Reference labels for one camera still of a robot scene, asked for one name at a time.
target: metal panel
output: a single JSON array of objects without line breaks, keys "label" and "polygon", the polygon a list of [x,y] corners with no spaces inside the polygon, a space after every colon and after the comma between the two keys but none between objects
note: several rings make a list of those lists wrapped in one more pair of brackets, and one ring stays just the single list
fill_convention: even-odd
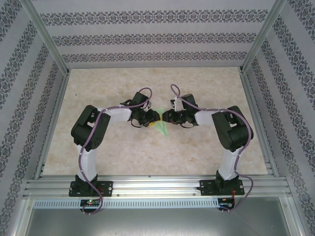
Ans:
[{"label": "metal panel", "polygon": [[215,208],[104,209],[85,216],[78,209],[34,209],[28,236],[287,236],[278,198],[249,198],[237,211]]},{"label": "metal panel", "polygon": [[[252,176],[254,188],[250,197],[291,196],[286,178],[265,176]],[[38,180],[28,180],[24,198],[32,199],[60,199],[69,198],[70,182],[74,177],[42,177]],[[206,198],[201,197],[199,181],[202,179],[215,179],[215,176],[99,176],[99,180],[113,181],[113,196],[111,198]],[[241,178],[245,191],[248,191],[251,182]]]}]

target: damask pattern wall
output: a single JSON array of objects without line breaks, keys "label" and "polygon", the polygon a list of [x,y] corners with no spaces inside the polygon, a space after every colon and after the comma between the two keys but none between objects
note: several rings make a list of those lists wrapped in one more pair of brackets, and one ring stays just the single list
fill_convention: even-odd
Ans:
[{"label": "damask pattern wall", "polygon": [[288,0],[247,75],[278,169],[315,235],[315,1]]},{"label": "damask pattern wall", "polygon": [[17,0],[0,3],[0,236],[34,177],[64,75]]},{"label": "damask pattern wall", "polygon": [[274,0],[35,0],[69,68],[240,66]]}]

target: perforated metal strip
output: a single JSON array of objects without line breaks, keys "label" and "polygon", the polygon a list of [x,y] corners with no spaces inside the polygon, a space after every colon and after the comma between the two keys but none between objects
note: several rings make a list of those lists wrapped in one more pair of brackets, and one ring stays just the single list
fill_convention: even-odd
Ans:
[{"label": "perforated metal strip", "polygon": [[[80,199],[36,200],[34,209],[80,208]],[[203,199],[104,199],[103,207],[108,209],[128,208],[209,208],[219,207],[217,198]]]}]

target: marble floor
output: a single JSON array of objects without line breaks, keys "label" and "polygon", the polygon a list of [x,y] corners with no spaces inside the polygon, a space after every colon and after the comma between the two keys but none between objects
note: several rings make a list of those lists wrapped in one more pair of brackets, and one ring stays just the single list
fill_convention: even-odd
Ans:
[{"label": "marble floor", "polygon": [[[152,108],[169,110],[170,99],[174,98],[171,83],[180,87],[181,95],[192,93],[201,108],[237,105],[253,128],[236,67],[73,69],[43,174],[77,173],[78,153],[70,131],[87,105],[115,106],[132,99],[142,87],[150,87]],[[166,127],[169,137],[154,127],[134,128],[130,122],[109,126],[97,149],[98,174],[215,174],[222,161],[223,148],[213,126],[184,129],[168,123]],[[239,172],[267,174],[256,133],[242,154]]]}]

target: yellow-green object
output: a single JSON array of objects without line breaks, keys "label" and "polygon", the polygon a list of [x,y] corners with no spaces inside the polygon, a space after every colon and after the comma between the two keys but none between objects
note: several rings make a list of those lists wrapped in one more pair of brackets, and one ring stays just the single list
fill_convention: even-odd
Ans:
[{"label": "yellow-green object", "polygon": [[168,132],[167,132],[167,127],[166,127],[166,122],[162,121],[162,114],[164,113],[164,108],[157,108],[155,109],[155,111],[157,111],[157,113],[159,114],[160,117],[160,121],[157,121],[153,124],[153,127],[158,130],[160,133],[164,134],[166,137],[168,136]]}]

